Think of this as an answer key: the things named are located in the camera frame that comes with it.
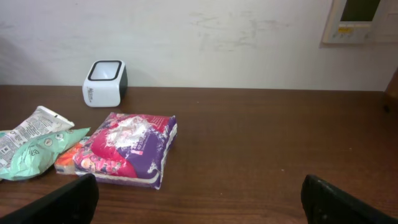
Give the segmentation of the red purple pad package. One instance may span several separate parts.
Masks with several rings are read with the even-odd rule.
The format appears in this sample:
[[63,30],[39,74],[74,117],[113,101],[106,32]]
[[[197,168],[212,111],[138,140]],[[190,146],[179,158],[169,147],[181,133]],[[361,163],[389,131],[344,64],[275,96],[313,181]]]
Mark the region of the red purple pad package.
[[159,190],[177,127],[175,116],[110,113],[73,156],[75,173]]

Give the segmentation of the white cream tube gold cap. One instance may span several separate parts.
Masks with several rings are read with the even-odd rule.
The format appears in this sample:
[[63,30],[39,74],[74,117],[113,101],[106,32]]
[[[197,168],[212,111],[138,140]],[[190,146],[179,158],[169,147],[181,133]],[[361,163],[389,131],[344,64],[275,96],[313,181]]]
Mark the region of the white cream tube gold cap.
[[38,106],[20,125],[1,137],[1,168],[9,167],[12,156],[29,140],[44,134],[68,130],[74,125],[58,113]]

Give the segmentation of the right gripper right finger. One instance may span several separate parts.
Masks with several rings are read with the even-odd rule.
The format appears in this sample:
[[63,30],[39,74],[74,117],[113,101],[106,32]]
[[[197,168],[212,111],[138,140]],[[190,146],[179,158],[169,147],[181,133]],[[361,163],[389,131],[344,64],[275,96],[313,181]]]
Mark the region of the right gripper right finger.
[[305,177],[300,196],[308,223],[397,224],[396,218],[315,175]]

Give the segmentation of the small orange tissue pack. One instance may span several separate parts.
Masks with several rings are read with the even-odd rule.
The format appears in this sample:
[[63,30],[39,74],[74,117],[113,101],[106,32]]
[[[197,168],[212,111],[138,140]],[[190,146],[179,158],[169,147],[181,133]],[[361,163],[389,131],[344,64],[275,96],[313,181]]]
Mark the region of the small orange tissue pack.
[[85,145],[89,136],[83,137],[78,143],[63,152],[54,163],[56,173],[63,175],[75,175],[73,156]]

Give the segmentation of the teal snack packet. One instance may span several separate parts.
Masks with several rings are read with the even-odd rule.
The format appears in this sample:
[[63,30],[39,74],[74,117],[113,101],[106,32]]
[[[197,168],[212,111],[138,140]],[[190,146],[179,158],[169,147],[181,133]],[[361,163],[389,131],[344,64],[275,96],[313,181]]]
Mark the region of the teal snack packet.
[[59,155],[85,137],[90,128],[69,129],[35,137],[19,147],[1,168],[4,180],[26,180],[44,173]]

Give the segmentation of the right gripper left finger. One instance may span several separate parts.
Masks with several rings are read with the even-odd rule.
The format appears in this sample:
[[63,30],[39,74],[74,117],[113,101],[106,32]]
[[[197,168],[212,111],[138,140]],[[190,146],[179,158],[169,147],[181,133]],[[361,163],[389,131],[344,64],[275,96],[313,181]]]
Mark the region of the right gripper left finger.
[[99,199],[93,174],[85,174],[1,218],[1,223],[90,223]]

